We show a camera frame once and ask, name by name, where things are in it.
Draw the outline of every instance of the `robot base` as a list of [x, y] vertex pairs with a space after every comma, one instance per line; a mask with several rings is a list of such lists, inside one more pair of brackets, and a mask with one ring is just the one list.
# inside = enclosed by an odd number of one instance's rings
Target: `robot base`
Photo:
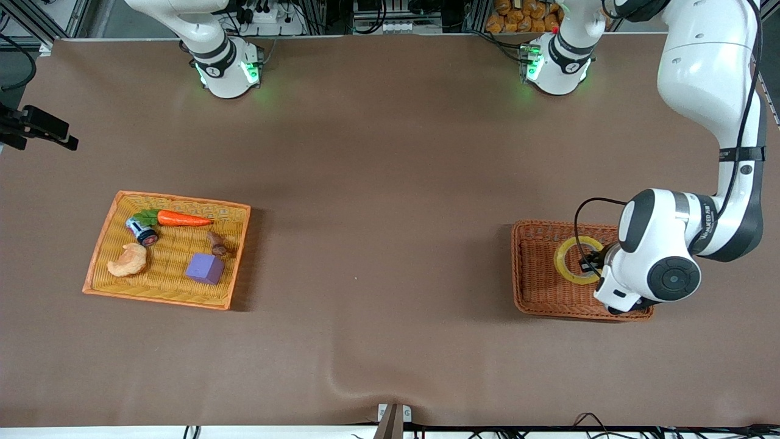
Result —
[[587, 68], [590, 65], [588, 59], [584, 66], [573, 63], [565, 66], [564, 70], [573, 70], [574, 73], [564, 73], [550, 55], [550, 40], [554, 34], [544, 34], [541, 37], [528, 43], [540, 48], [537, 55], [538, 64], [533, 70], [526, 66], [521, 66], [521, 75], [526, 82], [530, 82], [539, 87], [540, 90], [550, 95], [567, 95], [574, 91], [577, 84], [585, 79]]
[[196, 65], [203, 87], [218, 98], [238, 98], [250, 88], [259, 88], [263, 75], [263, 50], [241, 37], [230, 40], [236, 46], [236, 57], [221, 77], [212, 77]]

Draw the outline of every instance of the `carrot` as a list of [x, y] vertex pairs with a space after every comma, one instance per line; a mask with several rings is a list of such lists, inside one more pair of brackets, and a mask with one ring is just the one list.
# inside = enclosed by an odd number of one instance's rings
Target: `carrot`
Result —
[[157, 212], [157, 221], [161, 226], [207, 226], [211, 224], [211, 220], [208, 218], [186, 215], [172, 210]]
[[211, 224], [208, 218], [173, 212], [172, 210], [145, 209], [133, 218], [144, 226], [207, 226]]

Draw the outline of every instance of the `wicker basket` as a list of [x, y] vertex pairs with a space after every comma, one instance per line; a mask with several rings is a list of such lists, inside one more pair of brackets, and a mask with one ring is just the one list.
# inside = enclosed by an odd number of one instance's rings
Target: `wicker basket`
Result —
[[[204, 227], [156, 227], [160, 240], [147, 248], [147, 266], [141, 273], [114, 277], [106, 263], [122, 254], [122, 246], [135, 242], [125, 221], [143, 209], [168, 209], [210, 218]], [[251, 207], [231, 202], [187, 198], [175, 195], [120, 191], [108, 210], [97, 239], [83, 292], [175, 305], [229, 309], [243, 254]], [[216, 285], [195, 282], [184, 275], [193, 253], [211, 254], [206, 232], [213, 230], [225, 239], [231, 252], [222, 257], [225, 269]]]
[[[590, 236], [602, 244], [617, 240], [617, 227], [580, 224], [580, 235]], [[616, 321], [648, 320], [653, 307], [618, 316], [609, 313], [593, 297], [595, 284], [569, 282], [555, 269], [555, 249], [574, 236], [574, 223], [562, 221], [522, 220], [512, 228], [512, 285], [515, 305], [527, 314]], [[570, 251], [566, 266], [579, 266], [579, 254]]]

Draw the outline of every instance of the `can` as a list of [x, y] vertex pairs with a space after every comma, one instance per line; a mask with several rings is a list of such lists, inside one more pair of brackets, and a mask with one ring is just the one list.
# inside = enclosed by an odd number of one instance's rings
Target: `can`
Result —
[[157, 233], [154, 232], [154, 229], [149, 226], [142, 225], [132, 216], [128, 218], [127, 221], [125, 221], [125, 225], [128, 229], [130, 229], [131, 232], [133, 232], [133, 236], [136, 237], [138, 244], [141, 244], [144, 247], [149, 247], [150, 245], [157, 242], [158, 236]]

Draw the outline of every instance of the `tape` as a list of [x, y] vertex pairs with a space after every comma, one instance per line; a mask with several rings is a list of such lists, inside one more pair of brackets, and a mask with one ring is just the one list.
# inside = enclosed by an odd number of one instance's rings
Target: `tape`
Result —
[[[595, 252], [600, 252], [601, 249], [604, 248], [604, 245], [601, 245], [601, 242], [596, 241], [589, 236], [580, 236], [580, 242], [582, 243], [583, 247], [589, 247]], [[596, 273], [574, 274], [569, 271], [569, 267], [566, 266], [566, 254], [569, 253], [569, 250], [571, 250], [572, 247], [576, 246], [577, 240], [574, 237], [563, 241], [563, 244], [561, 244], [555, 250], [555, 256], [553, 258], [555, 260], [555, 269], [558, 271], [558, 273], [561, 274], [561, 276], [563, 276], [564, 279], [568, 280], [569, 282], [573, 282], [577, 285], [592, 284], [599, 278]]]

